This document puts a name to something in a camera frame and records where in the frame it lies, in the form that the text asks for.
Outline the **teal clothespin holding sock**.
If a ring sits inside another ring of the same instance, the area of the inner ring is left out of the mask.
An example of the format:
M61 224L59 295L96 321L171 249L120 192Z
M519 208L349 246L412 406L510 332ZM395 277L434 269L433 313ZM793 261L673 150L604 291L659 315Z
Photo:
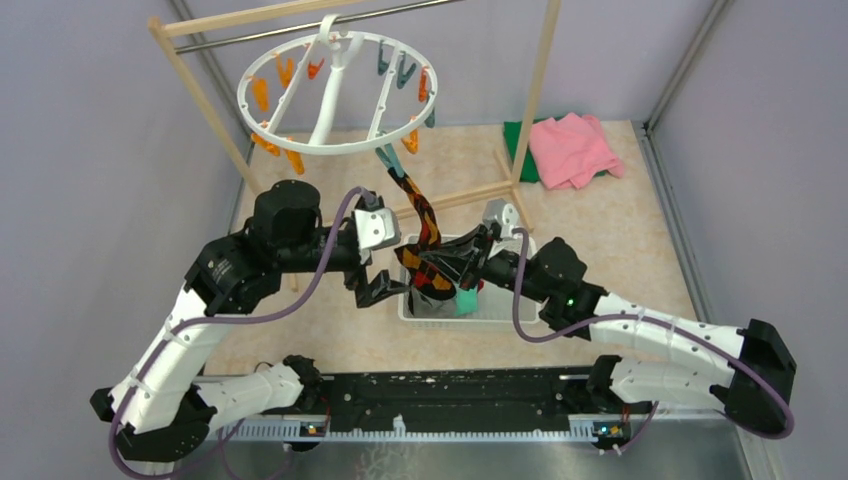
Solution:
M397 179L402 179L406 173L399 157L391 143L387 143L375 149L378 159L386 167L387 172Z

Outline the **metal hanging rod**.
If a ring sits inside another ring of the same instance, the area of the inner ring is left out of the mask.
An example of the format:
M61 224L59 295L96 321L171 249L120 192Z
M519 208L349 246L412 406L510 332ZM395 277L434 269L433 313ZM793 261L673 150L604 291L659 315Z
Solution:
M443 5L450 5L462 2L462 0L430 0L430 1L419 1L415 3L408 3L404 5L394 6L383 8L379 10L371 10L362 13L350 14L345 16L337 17L334 21L334 26L342 26L346 24L350 24L357 21L369 20L382 18L407 12L413 12L417 10L429 9L440 7ZM292 34L292 33L300 33L313 29L318 29L321 25L320 21L303 23L299 25L293 25L289 27L279 28L275 30L266 30L252 34L234 36L229 38L224 38L220 40L206 41L192 45L181 46L175 49L177 55L183 55L188 53L195 53L205 50L216 49L224 46L230 46L235 44L253 42L266 38L273 38L282 35Z

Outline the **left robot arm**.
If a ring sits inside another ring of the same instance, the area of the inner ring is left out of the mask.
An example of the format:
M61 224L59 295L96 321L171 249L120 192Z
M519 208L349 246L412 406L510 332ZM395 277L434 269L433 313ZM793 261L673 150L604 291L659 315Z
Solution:
M361 308L403 291L386 271L367 276L372 253L400 242L395 212L376 193L356 187L324 226L320 201L307 182L279 181L256 197L241 230L203 247L141 359L120 383L91 397L110 426L108 448L118 466L181 460L210 432L269 410L320 408L321 374L299 355L216 384L196 381L233 328L272 321L255 308L280 290L287 274L308 273L311 281L285 315L301 308L328 272L343 274Z

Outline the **white round sock hanger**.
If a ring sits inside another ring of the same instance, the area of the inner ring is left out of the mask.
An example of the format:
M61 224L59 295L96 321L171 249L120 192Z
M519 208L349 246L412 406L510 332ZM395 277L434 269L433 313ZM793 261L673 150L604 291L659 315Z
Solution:
M349 30L327 14L311 34L277 45L254 60L236 87L251 134L313 156L347 155L392 146L436 121L440 80L432 62L407 43ZM290 135L292 107L321 97L307 139Z

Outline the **orange clothespin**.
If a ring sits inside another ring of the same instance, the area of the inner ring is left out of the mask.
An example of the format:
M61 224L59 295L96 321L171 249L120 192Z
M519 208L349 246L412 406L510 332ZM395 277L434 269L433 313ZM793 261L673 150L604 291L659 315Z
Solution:
M280 156L281 151L280 151L280 148L277 145L265 140L264 138L262 138L261 136L259 136L255 132L253 132L250 135L250 138L258 147L261 147L263 150L268 152L270 155L272 155L274 157Z
M410 154L417 154L420 148L419 130L414 129L409 134L401 139L401 142Z
M298 176L303 175L305 173L305 165L301 153L291 149L284 149L284 153L292 167L292 170Z

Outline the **teal sock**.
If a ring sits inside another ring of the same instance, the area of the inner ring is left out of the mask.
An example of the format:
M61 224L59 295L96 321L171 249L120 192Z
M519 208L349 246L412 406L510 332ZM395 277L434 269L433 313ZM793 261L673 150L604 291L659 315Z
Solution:
M479 309L479 288L456 289L455 313L456 317L464 317L474 314Z

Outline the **pink cloth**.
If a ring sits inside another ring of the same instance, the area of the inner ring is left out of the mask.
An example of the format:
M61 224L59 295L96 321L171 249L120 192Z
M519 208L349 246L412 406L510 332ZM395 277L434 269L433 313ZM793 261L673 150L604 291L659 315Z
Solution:
M579 190L601 174L622 178L626 172L600 120L592 115L568 113L535 122L528 146L548 190Z

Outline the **white plastic basket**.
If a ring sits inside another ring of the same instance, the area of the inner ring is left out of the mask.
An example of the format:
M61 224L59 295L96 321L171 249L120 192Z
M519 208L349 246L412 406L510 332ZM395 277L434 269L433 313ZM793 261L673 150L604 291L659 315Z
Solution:
M510 239L497 244L499 248L511 253L520 253L521 240ZM397 274L397 279L408 285L412 285L408 270L400 263L397 256L393 254L392 273ZM485 330L485 331L512 331L512 302L513 292L498 286L487 280L482 281L478 287L476 303L472 305L466 300L467 305L457 310L457 304L448 302L442 306L426 304L422 297L410 291L399 297L395 297L398 319L405 325L418 329L442 329L442 330ZM522 298L519 302L519 320L523 327L532 326L540 322L539 312L541 304Z

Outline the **wooden drying rack frame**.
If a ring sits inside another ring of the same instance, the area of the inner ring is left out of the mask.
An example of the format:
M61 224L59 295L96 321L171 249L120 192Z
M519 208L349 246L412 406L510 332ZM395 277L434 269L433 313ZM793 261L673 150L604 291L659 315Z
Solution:
M250 170L247 160L227 132L221 117L200 86L198 79L183 60L183 55L187 53L202 52L288 33L299 35L298 38L260 55L241 75L234 92L229 95L235 101L235 115L242 120L248 136L266 150L277 147L282 152L313 156L353 154L400 140L412 143L417 139L417 132L421 126L433 127L435 124L435 107L440 93L440 81L433 63L412 46L398 39L382 34L350 31L346 27L347 24L356 21L431 8L434 5L431 1L418 1L348 16L329 14L319 22L218 41L184 46L176 46L174 43L178 37L201 36L208 31L256 24L322 9L332 10L340 5L338 1L291 1L231 13L190 18L170 24L163 23L157 17L152 17L147 22L151 36L171 63L206 123L214 131L248 189L253 193L260 191L258 178ZM383 83L373 116L363 139L354 143L330 144L327 137L334 123L345 71L356 58L364 42L373 42L377 46L390 47L392 50L390 59L381 64L384 70ZM297 142L279 135L277 131L299 85L313 71L321 69L320 63L314 59L316 51L320 48L326 49L330 58L329 76L311 136L307 142ZM417 69L406 66L407 60L413 60L418 66ZM421 76L417 88L418 100L421 104L420 111L405 124L382 133L380 126L388 107L390 94L402 90L415 72Z

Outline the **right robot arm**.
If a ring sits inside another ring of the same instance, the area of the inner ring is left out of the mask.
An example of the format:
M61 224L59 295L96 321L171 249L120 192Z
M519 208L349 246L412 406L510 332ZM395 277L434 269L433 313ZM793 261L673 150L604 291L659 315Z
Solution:
M794 431L797 363L773 324L753 318L744 327L718 325L646 308L586 281L586 264L564 239L555 237L530 255L528 232L513 233L516 252L498 249L492 228L481 225L423 256L462 288L486 281L510 290L515 304L541 304L549 334L532 336L513 321L528 342L578 337L652 355L650 361L599 357L586 385L594 409L665 402L716 410L767 439Z

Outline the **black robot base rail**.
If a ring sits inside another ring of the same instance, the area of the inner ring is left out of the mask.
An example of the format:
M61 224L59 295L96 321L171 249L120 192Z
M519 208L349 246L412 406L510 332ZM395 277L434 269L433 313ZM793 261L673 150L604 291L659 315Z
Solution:
M583 437L601 450L634 437L631 420L649 401L625 403L601 392L591 370L531 367L319 375L305 358L289 358L307 381L291 406L271 413L298 420L294 444L560 441Z

